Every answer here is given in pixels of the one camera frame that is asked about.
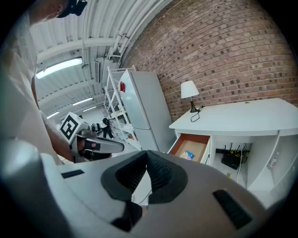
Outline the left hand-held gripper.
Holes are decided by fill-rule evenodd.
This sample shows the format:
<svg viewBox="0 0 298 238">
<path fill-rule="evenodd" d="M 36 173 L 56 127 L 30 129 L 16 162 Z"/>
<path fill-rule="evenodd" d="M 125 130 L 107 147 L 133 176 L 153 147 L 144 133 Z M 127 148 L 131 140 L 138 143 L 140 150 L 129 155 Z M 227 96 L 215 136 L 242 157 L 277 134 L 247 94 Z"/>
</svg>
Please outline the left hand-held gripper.
<svg viewBox="0 0 298 238">
<path fill-rule="evenodd" d="M 77 137 L 84 138 L 91 142 L 100 144 L 98 153 L 120 153 L 124 150 L 124 144 L 112 139 L 101 138 L 96 134 L 95 127 L 88 124 L 78 115 L 69 112 L 59 128 L 64 139 L 69 144 L 69 149 L 73 155 L 75 163 L 89 162 L 81 157 L 77 149 Z"/>
</svg>

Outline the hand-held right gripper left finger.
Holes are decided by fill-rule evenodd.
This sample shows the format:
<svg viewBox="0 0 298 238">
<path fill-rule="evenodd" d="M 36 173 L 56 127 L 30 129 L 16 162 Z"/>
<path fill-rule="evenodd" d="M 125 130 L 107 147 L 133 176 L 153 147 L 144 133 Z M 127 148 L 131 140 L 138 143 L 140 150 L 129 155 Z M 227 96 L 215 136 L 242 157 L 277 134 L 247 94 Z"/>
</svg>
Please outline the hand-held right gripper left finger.
<svg viewBox="0 0 298 238">
<path fill-rule="evenodd" d="M 131 197 L 146 172 L 146 164 L 147 152 L 141 151 L 107 168 L 101 176 L 102 186 L 109 196 L 125 203 L 122 215 L 111 224 L 126 232 L 142 217 L 141 206 L 132 202 Z"/>
</svg>

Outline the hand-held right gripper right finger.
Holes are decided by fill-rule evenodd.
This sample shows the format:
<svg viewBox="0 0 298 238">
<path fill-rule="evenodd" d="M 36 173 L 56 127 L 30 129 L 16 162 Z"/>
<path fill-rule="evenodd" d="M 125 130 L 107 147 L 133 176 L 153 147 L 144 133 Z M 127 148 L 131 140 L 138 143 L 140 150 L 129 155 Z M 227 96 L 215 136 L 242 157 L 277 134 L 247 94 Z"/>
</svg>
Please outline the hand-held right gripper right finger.
<svg viewBox="0 0 298 238">
<path fill-rule="evenodd" d="M 183 192 L 187 183 L 187 172 L 177 163 L 178 157 L 157 151 L 147 151 L 146 170 L 151 181 L 149 204 L 172 202 Z"/>
</svg>

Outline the wooden drawer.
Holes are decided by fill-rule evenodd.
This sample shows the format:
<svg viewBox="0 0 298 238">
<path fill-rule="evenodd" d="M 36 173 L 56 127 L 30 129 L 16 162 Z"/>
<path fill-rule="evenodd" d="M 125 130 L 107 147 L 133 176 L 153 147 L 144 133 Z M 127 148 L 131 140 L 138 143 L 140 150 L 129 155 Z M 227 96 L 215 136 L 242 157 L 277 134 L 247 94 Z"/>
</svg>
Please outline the wooden drawer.
<svg viewBox="0 0 298 238">
<path fill-rule="evenodd" d="M 210 136 L 183 133 L 177 138 L 168 154 L 180 157 L 186 150 L 194 154 L 191 161 L 207 164 L 210 157 Z"/>
</svg>

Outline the person's left forearm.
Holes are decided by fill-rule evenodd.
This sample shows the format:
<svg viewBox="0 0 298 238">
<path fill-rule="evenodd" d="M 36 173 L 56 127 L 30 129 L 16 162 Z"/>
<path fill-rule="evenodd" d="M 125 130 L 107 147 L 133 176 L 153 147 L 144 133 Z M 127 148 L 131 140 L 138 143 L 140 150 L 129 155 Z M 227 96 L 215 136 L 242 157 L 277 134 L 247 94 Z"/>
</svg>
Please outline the person's left forearm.
<svg viewBox="0 0 298 238">
<path fill-rule="evenodd" d="M 44 122 L 45 128 L 49 135 L 54 151 L 62 156 L 64 159 L 73 162 L 73 155 L 69 149 L 69 144 L 63 138 L 62 134 L 55 128 L 54 125 L 47 119 L 46 115 L 41 112 L 41 117 Z"/>
</svg>

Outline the person's left hand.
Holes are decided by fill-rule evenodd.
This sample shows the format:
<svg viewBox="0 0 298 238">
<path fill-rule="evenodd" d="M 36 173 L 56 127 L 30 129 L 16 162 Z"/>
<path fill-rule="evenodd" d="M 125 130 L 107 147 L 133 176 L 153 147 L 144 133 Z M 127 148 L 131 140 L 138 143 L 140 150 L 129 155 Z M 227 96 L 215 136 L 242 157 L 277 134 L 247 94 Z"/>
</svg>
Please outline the person's left hand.
<svg viewBox="0 0 298 238">
<path fill-rule="evenodd" d="M 79 155 L 89 161 L 107 159 L 112 156 L 111 153 L 95 152 L 100 149 L 100 144 L 96 142 L 88 141 L 81 137 L 77 137 L 77 149 L 78 149 Z"/>
</svg>

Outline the white metal shelf rack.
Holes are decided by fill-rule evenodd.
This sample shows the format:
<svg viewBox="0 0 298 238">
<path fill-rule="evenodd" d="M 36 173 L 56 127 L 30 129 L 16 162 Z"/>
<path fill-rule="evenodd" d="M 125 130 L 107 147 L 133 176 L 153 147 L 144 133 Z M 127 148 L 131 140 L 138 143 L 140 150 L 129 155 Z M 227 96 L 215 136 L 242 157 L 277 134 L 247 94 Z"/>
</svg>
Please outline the white metal shelf rack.
<svg viewBox="0 0 298 238">
<path fill-rule="evenodd" d="M 120 96 L 120 79 L 125 73 L 125 68 L 107 67 L 108 77 L 103 90 L 105 92 L 104 107 L 107 118 L 111 122 L 114 135 L 127 142 L 137 150 L 141 145 L 137 140 L 134 128 L 130 123 L 124 103 Z"/>
</svg>

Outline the person's white printed shirt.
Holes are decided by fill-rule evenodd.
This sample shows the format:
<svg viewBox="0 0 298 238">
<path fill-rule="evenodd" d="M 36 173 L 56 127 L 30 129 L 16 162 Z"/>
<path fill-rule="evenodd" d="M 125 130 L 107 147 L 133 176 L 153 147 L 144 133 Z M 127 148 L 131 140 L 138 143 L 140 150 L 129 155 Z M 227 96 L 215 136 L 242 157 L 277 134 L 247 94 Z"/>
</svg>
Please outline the person's white printed shirt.
<svg viewBox="0 0 298 238">
<path fill-rule="evenodd" d="M 51 144 L 35 92 L 37 53 L 26 11 L 13 26 L 0 49 L 0 136 L 35 146 L 62 164 Z"/>
</svg>

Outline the black router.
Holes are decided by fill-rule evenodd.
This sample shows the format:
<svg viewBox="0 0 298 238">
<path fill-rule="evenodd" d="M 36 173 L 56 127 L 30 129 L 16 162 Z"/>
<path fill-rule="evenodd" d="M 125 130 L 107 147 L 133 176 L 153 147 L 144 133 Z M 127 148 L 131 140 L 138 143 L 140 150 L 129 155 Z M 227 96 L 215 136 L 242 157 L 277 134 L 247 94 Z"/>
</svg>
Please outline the black router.
<svg viewBox="0 0 298 238">
<path fill-rule="evenodd" d="M 224 151 L 223 158 L 221 163 L 237 170 L 241 164 L 244 164 L 247 161 L 247 146 L 244 144 L 243 149 L 240 150 L 240 145 L 237 149 L 232 150 L 232 144 L 230 145 L 230 149 L 228 151 Z"/>
</svg>

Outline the grey refrigerator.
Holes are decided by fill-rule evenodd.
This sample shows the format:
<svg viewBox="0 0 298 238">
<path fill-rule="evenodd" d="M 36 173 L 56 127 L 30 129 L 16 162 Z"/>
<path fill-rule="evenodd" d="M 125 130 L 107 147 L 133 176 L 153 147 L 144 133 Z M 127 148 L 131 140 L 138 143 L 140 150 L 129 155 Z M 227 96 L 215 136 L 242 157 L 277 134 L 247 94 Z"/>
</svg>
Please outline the grey refrigerator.
<svg viewBox="0 0 298 238">
<path fill-rule="evenodd" d="M 157 75 L 126 70 L 120 92 L 130 123 L 142 150 L 167 153 L 176 140 L 172 120 Z"/>
</svg>

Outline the white desk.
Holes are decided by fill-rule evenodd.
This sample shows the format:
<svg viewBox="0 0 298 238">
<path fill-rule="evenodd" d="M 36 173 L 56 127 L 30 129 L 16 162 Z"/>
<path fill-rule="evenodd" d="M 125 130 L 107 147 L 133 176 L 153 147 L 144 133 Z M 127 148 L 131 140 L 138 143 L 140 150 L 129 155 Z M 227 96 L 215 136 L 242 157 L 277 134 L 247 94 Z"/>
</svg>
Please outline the white desk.
<svg viewBox="0 0 298 238">
<path fill-rule="evenodd" d="M 206 106 L 187 112 L 170 126 L 181 134 L 210 136 L 206 165 L 255 195 L 265 208 L 284 199 L 298 178 L 298 108 L 282 99 Z M 247 161 L 234 170 L 221 163 L 224 151 L 244 144 Z M 280 152 L 272 169 L 267 164 Z"/>
</svg>

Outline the white table lamp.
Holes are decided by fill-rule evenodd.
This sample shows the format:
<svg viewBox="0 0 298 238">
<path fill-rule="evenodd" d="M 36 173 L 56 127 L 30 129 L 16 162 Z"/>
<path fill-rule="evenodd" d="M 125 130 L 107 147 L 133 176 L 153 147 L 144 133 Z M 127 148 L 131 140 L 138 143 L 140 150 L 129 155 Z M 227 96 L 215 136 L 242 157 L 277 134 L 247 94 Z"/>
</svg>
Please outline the white table lamp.
<svg viewBox="0 0 298 238">
<path fill-rule="evenodd" d="M 199 91 L 192 80 L 183 82 L 181 84 L 181 98 L 182 99 L 190 98 L 191 113 L 197 112 L 197 109 L 194 105 L 193 97 L 198 95 L 199 95 Z"/>
</svg>

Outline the white power strip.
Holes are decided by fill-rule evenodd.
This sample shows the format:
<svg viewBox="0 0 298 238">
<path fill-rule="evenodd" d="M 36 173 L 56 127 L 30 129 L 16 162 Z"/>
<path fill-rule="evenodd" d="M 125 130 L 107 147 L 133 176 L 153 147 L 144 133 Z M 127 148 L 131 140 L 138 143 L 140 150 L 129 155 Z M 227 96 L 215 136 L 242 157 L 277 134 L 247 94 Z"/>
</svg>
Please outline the white power strip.
<svg viewBox="0 0 298 238">
<path fill-rule="evenodd" d="M 271 157 L 270 161 L 267 164 L 268 169 L 272 169 L 275 166 L 279 158 L 279 154 L 280 152 L 275 152 L 275 154 Z"/>
</svg>

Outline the wall air conditioner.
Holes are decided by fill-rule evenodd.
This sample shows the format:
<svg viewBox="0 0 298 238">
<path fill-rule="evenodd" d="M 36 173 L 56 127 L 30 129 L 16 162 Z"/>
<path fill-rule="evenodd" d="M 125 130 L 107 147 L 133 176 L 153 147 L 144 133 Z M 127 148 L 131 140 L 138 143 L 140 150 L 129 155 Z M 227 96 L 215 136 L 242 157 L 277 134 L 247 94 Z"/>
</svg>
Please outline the wall air conditioner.
<svg viewBox="0 0 298 238">
<path fill-rule="evenodd" d="M 94 70 L 95 70 L 95 80 L 97 83 L 101 83 L 102 86 L 105 86 L 108 80 L 108 67 L 116 69 L 118 66 L 117 62 L 113 60 L 108 60 L 105 58 L 97 58 L 94 61 Z"/>
</svg>

